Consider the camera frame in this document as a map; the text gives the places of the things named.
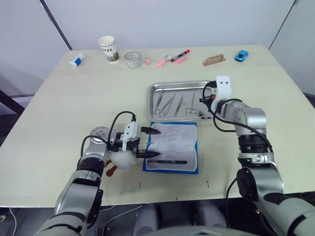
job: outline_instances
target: small pink object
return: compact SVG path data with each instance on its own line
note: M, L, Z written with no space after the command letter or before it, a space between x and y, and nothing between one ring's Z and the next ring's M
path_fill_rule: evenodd
M150 58L143 58L143 61L146 65L150 65L151 64L151 60Z
M183 61L186 61L188 59L188 57L182 57L182 58L178 58L175 62L177 64L182 63Z
M155 63L154 65L158 66L158 67L162 67L165 64L166 60L162 59L160 61L158 61L157 63Z

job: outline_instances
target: pink highlighter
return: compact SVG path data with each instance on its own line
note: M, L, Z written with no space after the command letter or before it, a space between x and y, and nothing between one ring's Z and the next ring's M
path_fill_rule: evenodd
M179 64L179 63L182 63L183 61L186 61L187 59L188 57L182 57L182 58L177 59L175 62Z
M167 61L171 60L172 58L173 58L173 56L166 55L161 60L159 60L157 63L155 63L154 65L161 68Z

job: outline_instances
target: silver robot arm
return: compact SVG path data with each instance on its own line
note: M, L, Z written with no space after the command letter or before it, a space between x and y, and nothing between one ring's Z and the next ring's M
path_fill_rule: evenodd
M48 219L36 236L85 236L87 225L93 225L98 217L103 190L99 188L110 151L131 150L136 158L151 158L155 151L140 152L140 133L159 134L158 130L142 127L135 122L127 124L124 132L107 127L92 130L90 145L78 162L77 169L58 197L55 215Z
M103 195L99 185L107 158L106 144L91 138L76 171L57 200L55 215L40 227L36 236L86 235L87 224L93 224L98 216Z
M266 137L266 116L262 109L251 108L242 101L229 100L230 80L218 76L208 83L214 94L204 97L209 111L229 123L240 123L258 131L257 135L244 126L234 124L242 165L237 173L240 194L257 206L279 236L308 236L315 232L315 207L299 198L284 195L283 181Z

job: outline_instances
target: paper cup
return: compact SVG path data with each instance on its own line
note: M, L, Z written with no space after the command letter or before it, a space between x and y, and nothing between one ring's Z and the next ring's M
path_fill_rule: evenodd
M104 36L98 39L98 44L110 62L117 61L119 59L118 51L115 46L114 37Z

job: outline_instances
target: cotton ball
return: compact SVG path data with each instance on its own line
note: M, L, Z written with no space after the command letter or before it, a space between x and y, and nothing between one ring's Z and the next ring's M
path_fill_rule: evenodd
M131 167L137 163L137 158L132 155L132 151L112 151L110 159L118 170L129 171Z

